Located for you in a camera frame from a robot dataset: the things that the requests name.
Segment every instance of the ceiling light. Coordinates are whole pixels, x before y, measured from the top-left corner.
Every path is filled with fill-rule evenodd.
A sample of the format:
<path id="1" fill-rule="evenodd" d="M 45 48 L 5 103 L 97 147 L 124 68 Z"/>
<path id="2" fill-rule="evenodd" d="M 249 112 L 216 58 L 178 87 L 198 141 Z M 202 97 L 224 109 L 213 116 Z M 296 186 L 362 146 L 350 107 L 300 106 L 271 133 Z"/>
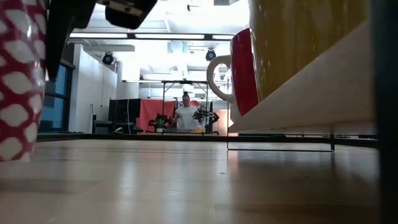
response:
<path id="1" fill-rule="evenodd" d="M 149 99 L 158 99 L 158 100 L 163 100 L 163 97 L 162 96 L 150 96 L 150 97 L 148 97 Z M 175 100 L 175 99 L 182 99 L 182 97 L 181 96 L 179 96 L 179 97 L 169 97 L 169 96 L 166 96 L 165 98 L 164 98 L 165 100 Z M 191 100 L 197 100 L 197 101 L 206 101 L 206 97 L 204 97 L 204 98 L 199 98 L 199 97 L 191 97 L 190 98 Z M 209 98 L 207 98 L 207 100 L 220 100 L 221 98 L 218 98 L 218 97 L 209 97 Z"/>
<path id="2" fill-rule="evenodd" d="M 213 40 L 231 40 L 234 35 L 213 35 Z"/>
<path id="3" fill-rule="evenodd" d="M 98 39 L 120 38 L 120 39 L 126 39 L 127 34 L 71 33 L 70 38 L 98 38 Z"/>
<path id="4" fill-rule="evenodd" d="M 214 82 L 215 84 L 232 84 L 231 82 Z"/>
<path id="5" fill-rule="evenodd" d="M 207 50 L 208 47 L 204 47 L 204 46 L 189 46 L 188 50 L 202 50 L 205 51 Z"/>
<path id="6" fill-rule="evenodd" d="M 201 34 L 134 34 L 137 39 L 204 39 Z"/>
<path id="7" fill-rule="evenodd" d="M 158 80 L 123 80 L 123 82 L 128 82 L 128 83 L 162 83 L 162 81 L 158 81 Z"/>

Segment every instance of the man in white shirt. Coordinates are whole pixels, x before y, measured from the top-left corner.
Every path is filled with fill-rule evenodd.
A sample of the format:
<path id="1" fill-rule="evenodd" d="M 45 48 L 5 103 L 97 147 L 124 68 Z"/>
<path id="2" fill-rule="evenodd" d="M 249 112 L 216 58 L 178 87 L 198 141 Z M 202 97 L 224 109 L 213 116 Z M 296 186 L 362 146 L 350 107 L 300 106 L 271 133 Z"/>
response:
<path id="1" fill-rule="evenodd" d="M 193 130 L 198 125 L 198 121 L 193 119 L 192 116 L 198 108 L 190 104 L 188 92 L 184 92 L 182 103 L 183 106 L 175 110 L 173 123 L 177 123 L 177 129 Z"/>

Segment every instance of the red backdrop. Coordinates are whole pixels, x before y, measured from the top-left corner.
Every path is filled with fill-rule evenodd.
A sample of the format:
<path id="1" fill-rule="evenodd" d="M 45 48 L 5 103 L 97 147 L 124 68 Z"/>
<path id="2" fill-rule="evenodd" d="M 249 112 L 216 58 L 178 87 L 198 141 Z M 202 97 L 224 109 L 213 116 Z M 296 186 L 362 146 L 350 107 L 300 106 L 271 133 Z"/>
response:
<path id="1" fill-rule="evenodd" d="M 164 115 L 173 117 L 174 114 L 174 101 L 164 102 Z M 162 100 L 141 100 L 141 108 L 139 111 L 139 118 L 136 119 L 137 126 L 148 131 L 155 131 L 154 127 L 149 127 L 148 122 L 156 118 L 157 114 L 162 114 Z"/>

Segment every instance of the shelf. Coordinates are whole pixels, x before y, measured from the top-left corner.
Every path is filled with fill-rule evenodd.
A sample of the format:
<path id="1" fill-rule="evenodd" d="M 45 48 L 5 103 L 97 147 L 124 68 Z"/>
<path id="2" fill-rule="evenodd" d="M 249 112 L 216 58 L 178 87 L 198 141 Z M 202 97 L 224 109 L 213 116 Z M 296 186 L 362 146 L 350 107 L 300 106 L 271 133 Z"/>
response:
<path id="1" fill-rule="evenodd" d="M 373 133 L 373 121 L 373 66 L 366 21 L 235 121 L 229 131 Z"/>

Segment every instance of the red mug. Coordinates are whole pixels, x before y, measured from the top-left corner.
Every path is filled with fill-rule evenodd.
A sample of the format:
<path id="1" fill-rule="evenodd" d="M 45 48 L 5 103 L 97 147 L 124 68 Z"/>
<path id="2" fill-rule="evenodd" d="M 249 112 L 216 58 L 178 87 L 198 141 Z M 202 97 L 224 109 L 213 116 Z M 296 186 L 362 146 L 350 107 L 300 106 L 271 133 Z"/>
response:
<path id="1" fill-rule="evenodd" d="M 231 70 L 232 94 L 223 93 L 214 82 L 214 71 L 220 64 L 225 64 Z M 238 107 L 241 116 L 258 104 L 250 28 L 242 30 L 231 39 L 231 55 L 215 57 L 209 63 L 207 81 L 218 97 Z"/>
<path id="2" fill-rule="evenodd" d="M 0 1 L 0 162 L 28 161 L 44 100 L 47 12 L 41 0 Z"/>

